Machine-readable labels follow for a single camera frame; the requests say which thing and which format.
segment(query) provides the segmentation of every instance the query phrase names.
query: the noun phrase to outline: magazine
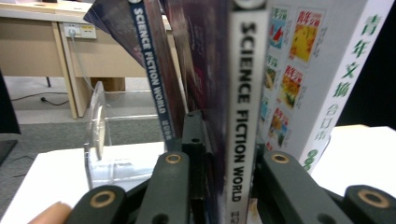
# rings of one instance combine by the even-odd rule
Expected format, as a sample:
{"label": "magazine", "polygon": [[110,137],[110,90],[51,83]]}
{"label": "magazine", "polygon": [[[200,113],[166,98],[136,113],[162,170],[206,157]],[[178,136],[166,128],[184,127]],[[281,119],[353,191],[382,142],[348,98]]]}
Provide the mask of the magazine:
{"label": "magazine", "polygon": [[160,5],[157,0],[144,0],[130,3],[129,7],[157,106],[164,142],[171,148],[172,140],[181,138],[186,113],[163,27]]}
{"label": "magazine", "polygon": [[213,153],[213,179],[207,177],[215,189],[208,199],[214,204],[210,215],[216,216],[214,223],[246,223],[270,5],[209,0],[163,4],[178,56],[185,62],[180,61],[180,70],[189,110],[202,110]]}
{"label": "magazine", "polygon": [[259,141],[311,172],[393,0],[276,0]]}
{"label": "magazine", "polygon": [[111,34],[146,68],[163,140],[171,147],[172,140],[182,135],[186,110],[159,2],[147,0],[131,5],[122,0],[97,0],[84,20]]}

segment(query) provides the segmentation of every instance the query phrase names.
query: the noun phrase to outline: human hand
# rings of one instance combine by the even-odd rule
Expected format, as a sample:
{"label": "human hand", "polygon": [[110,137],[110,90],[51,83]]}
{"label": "human hand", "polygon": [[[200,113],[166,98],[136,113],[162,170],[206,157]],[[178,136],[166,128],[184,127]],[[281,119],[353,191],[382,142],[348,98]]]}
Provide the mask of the human hand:
{"label": "human hand", "polygon": [[40,213],[29,224],[64,224],[71,211],[72,208],[69,205],[57,202]]}

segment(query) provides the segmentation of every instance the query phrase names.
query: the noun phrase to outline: white table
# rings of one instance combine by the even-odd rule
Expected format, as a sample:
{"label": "white table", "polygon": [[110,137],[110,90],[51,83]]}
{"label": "white table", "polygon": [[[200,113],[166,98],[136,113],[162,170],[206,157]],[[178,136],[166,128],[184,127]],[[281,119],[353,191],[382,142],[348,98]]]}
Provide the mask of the white table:
{"label": "white table", "polygon": [[[107,158],[117,158],[123,154],[125,158],[154,167],[163,153],[163,142],[108,149],[104,149],[104,157],[106,154]],[[38,154],[1,223],[28,223],[56,202],[74,206],[89,190],[83,153],[82,148],[76,148]]]}
{"label": "white table", "polygon": [[[163,145],[152,148],[161,152]],[[69,149],[39,154],[1,223],[27,223],[58,201],[74,206],[88,191],[82,153],[82,149]],[[337,127],[312,176],[339,195],[348,186],[365,184],[396,197],[395,159],[392,129]]]}

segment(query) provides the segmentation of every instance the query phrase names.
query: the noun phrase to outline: black book clamp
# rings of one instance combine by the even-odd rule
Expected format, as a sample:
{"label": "black book clamp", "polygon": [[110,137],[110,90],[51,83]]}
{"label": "black book clamp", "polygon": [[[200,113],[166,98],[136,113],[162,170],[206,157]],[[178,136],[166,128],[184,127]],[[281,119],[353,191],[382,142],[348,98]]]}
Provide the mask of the black book clamp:
{"label": "black book clamp", "polygon": [[[150,180],[128,192],[116,186],[90,190],[65,223],[206,223],[206,139],[200,111],[189,113],[183,138],[159,157]],[[386,192],[351,186],[341,197],[321,188],[289,154],[257,149],[251,197],[258,199],[262,223],[396,223],[396,199]]]}

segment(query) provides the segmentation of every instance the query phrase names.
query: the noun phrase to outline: metal rivet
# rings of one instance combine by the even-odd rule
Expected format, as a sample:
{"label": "metal rivet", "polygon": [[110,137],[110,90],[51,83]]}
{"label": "metal rivet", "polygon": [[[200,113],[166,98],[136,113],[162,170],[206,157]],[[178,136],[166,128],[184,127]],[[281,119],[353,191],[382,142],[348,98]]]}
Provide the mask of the metal rivet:
{"label": "metal rivet", "polygon": [[[107,196],[104,201],[98,200],[101,196]],[[90,201],[90,205],[94,208],[102,208],[111,204],[116,199],[116,194],[110,190],[104,190],[93,195]]]}
{"label": "metal rivet", "polygon": [[141,2],[142,0],[128,0],[128,2],[132,3],[132,4],[136,4]]}
{"label": "metal rivet", "polygon": [[193,143],[200,143],[201,142],[201,140],[199,138],[192,138],[191,141]]}
{"label": "metal rivet", "polygon": [[388,199],[374,190],[361,189],[358,192],[358,196],[365,203],[368,203],[377,208],[388,208],[390,206]]}
{"label": "metal rivet", "polygon": [[181,156],[179,156],[177,154],[171,154],[171,155],[165,157],[165,160],[168,163],[175,164],[175,163],[178,163],[181,161]]}
{"label": "metal rivet", "polygon": [[289,162],[289,158],[284,155],[281,155],[281,154],[274,154],[272,156],[272,160],[276,161],[278,163],[288,163]]}

